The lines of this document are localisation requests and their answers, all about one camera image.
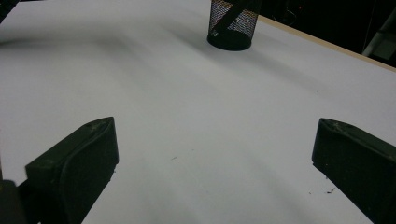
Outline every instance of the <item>white tabletop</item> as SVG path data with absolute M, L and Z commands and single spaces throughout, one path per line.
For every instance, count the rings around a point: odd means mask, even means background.
M 0 25 L 5 179 L 113 116 L 120 164 L 84 224 L 371 223 L 311 161 L 319 118 L 396 145 L 396 74 L 259 22 L 205 38 L 208 0 L 20 3 Z

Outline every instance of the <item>mesh pencil holder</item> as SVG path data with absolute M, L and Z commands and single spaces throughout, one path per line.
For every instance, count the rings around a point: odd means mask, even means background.
M 219 49 L 251 46 L 262 0 L 212 0 L 207 41 Z

